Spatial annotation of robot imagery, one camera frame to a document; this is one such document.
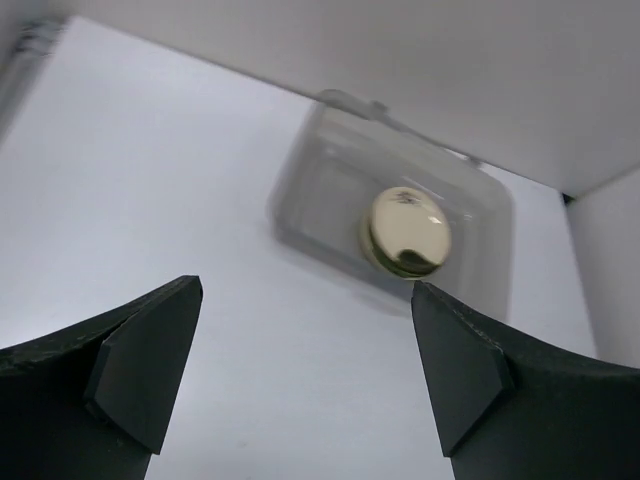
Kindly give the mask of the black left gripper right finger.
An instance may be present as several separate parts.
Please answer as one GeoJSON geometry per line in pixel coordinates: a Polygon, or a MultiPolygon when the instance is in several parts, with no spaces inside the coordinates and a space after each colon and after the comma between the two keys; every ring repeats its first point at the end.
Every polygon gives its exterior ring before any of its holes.
{"type": "Polygon", "coordinates": [[[428,283],[412,318],[458,479],[635,479],[639,372],[512,328],[428,283]]]}

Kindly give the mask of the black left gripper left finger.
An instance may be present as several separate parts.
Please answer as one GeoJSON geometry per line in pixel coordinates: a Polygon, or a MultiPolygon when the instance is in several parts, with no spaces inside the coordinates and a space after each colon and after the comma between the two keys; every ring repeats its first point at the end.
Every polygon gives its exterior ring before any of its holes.
{"type": "Polygon", "coordinates": [[[160,453],[202,304],[185,275],[1,351],[4,479],[142,479],[160,453]]]}

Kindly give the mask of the cream plate with dark brushstroke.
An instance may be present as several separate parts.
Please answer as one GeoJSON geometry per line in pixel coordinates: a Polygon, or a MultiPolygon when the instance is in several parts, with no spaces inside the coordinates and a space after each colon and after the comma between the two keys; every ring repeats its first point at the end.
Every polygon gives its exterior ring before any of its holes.
{"type": "Polygon", "coordinates": [[[445,263],[452,248],[452,233],[446,215],[425,192],[410,187],[392,187],[381,192],[367,214],[376,243],[396,259],[411,249],[427,260],[445,263]]]}

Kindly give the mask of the yellow patterned plate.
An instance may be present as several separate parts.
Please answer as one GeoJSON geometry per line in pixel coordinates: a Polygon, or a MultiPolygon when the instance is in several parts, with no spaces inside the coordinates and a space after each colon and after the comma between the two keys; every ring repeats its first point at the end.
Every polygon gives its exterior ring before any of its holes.
{"type": "Polygon", "coordinates": [[[372,265],[405,280],[419,280],[441,268],[441,264],[433,263],[411,249],[402,250],[396,259],[385,254],[375,241],[368,214],[360,221],[359,242],[363,255],[372,265]]]}

